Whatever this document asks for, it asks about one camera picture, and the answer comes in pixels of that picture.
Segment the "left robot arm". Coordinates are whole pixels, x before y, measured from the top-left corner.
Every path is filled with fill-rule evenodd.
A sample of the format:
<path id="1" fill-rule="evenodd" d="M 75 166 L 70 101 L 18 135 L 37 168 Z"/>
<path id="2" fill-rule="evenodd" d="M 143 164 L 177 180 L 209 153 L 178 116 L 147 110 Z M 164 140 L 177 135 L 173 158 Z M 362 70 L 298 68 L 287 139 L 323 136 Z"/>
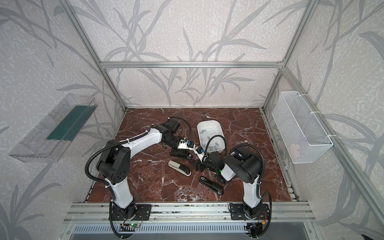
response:
<path id="1" fill-rule="evenodd" d="M 180 127 L 179 117 L 169 117 L 162 124 L 150 125 L 144 133 L 123 141 L 111 140 L 106 146 L 94 153 L 85 164 L 86 176 L 104 184 L 111 192 L 113 203 L 122 210 L 135 206 L 127 177 L 130 172 L 131 159 L 145 149 L 164 143 L 171 148 L 170 154 L 177 158 L 190 160 L 190 153 L 195 147 L 191 137 L 177 135 Z"/>

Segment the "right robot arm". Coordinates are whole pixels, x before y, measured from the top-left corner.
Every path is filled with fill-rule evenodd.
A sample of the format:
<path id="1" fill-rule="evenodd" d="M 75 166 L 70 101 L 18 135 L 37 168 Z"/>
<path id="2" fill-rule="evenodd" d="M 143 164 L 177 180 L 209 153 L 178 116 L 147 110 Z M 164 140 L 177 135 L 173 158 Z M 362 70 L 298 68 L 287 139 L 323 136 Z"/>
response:
<path id="1" fill-rule="evenodd" d="M 253 211 L 262 204 L 260 185 L 266 163 L 257 147 L 251 144 L 240 144 L 224 158 L 219 152 L 206 154 L 201 147 L 198 147 L 198 156 L 202 159 L 191 163 L 196 171 L 203 172 L 205 169 L 212 171 L 221 184 L 227 184 L 234 177 L 243 181 L 244 207 Z"/>

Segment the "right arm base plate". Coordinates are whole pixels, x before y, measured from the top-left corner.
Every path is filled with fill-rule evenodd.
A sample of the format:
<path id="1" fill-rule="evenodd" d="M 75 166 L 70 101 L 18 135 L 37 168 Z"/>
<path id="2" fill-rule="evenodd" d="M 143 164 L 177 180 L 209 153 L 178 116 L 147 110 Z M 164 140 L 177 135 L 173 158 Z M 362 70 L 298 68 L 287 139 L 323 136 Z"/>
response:
<path id="1" fill-rule="evenodd" d="M 270 208 L 268 204 L 259 203 L 256 207 L 250 208 L 245 203 L 229 203 L 228 209 L 231 214 L 231 220 L 260 220 L 268 221 L 270 219 Z"/>

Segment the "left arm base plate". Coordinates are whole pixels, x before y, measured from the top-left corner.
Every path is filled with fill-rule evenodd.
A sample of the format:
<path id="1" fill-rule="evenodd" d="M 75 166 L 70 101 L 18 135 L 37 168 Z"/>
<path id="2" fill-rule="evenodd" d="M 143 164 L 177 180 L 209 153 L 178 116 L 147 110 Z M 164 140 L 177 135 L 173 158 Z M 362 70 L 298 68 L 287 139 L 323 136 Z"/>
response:
<path id="1" fill-rule="evenodd" d="M 151 215 L 151 210 L 152 205 L 149 204 L 129 205 L 127 208 L 123 209 L 112 203 L 109 220 L 148 221 Z"/>

